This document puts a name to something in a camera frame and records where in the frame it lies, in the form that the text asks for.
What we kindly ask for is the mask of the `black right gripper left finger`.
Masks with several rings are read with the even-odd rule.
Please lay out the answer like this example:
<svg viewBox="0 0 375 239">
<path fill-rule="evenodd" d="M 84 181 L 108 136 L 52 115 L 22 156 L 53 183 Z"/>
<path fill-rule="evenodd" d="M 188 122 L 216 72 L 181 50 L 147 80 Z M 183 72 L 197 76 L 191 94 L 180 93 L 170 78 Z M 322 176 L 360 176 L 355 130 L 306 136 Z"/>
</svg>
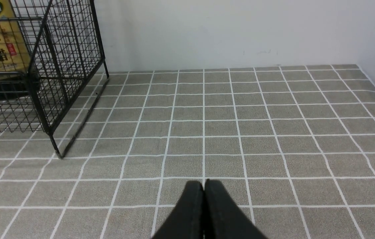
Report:
<svg viewBox="0 0 375 239">
<path fill-rule="evenodd" d="M 153 239 L 202 239 L 203 186 L 198 181 L 188 181 L 174 209 L 165 219 Z"/>
</svg>

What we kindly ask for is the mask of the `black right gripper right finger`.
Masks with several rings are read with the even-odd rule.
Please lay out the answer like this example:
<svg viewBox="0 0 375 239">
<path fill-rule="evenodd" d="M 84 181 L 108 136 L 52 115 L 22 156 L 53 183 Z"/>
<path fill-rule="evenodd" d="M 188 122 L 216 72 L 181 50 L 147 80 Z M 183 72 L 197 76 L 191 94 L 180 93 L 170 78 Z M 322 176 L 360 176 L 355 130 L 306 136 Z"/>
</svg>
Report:
<svg viewBox="0 0 375 239">
<path fill-rule="evenodd" d="M 266 239 L 227 192 L 221 181 L 207 179 L 204 195 L 205 239 Z"/>
</svg>

